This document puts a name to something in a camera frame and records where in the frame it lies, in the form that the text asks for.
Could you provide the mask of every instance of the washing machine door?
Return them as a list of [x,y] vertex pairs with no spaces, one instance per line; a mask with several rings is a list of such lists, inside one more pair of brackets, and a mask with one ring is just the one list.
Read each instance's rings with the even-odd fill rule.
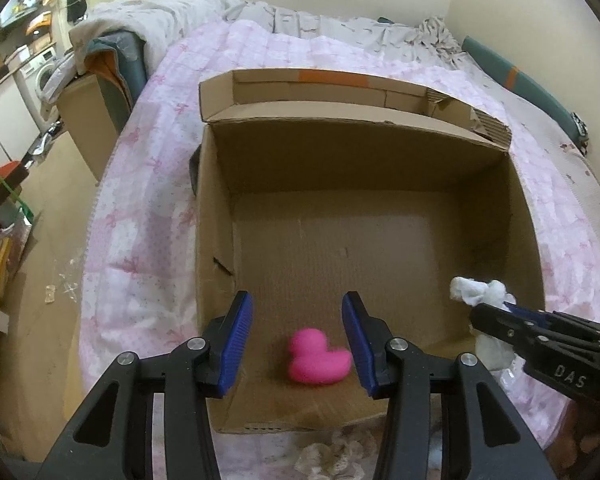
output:
[[42,101],[42,91],[45,88],[46,82],[49,81],[52,73],[54,72],[55,61],[50,61],[40,67],[36,74],[36,95],[38,99]]

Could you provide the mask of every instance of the orange tape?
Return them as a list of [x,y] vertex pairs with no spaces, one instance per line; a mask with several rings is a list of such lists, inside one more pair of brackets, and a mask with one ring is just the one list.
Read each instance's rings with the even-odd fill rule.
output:
[[511,70],[509,70],[509,74],[507,75],[507,80],[504,82],[504,88],[506,88],[507,90],[511,90],[513,88],[513,85],[516,84],[518,72],[520,72],[520,70],[517,66],[511,67]]
[[362,88],[368,88],[369,86],[369,79],[364,74],[336,72],[334,70],[312,70],[310,68],[300,69],[298,82],[325,83],[341,86],[359,86]]

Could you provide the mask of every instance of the orange strap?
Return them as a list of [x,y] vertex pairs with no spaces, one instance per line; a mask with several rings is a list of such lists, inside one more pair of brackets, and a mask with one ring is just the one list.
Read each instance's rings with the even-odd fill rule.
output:
[[506,88],[507,90],[511,90],[513,88],[513,85],[516,84],[516,77],[518,76],[518,72],[520,72],[520,70],[517,66],[511,67],[511,70],[509,70],[509,75],[507,75],[507,79],[504,82],[504,88]]

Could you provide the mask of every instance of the washing machine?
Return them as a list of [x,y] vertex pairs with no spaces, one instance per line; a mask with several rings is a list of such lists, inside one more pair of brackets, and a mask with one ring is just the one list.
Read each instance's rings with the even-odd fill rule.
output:
[[42,90],[53,73],[56,60],[56,50],[50,46],[14,74],[22,99],[41,133],[46,132],[59,117],[56,107],[49,115],[43,115],[41,111]]

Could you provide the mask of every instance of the blue rubber pad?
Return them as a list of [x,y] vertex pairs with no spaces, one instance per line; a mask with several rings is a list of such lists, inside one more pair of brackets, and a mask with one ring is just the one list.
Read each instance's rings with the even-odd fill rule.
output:
[[221,396],[225,396],[235,383],[252,321],[253,300],[250,294],[245,294],[222,350],[220,378],[218,379],[218,391]]
[[348,295],[342,298],[342,323],[347,333],[360,385],[370,397],[373,397],[379,387],[374,369],[374,356]]

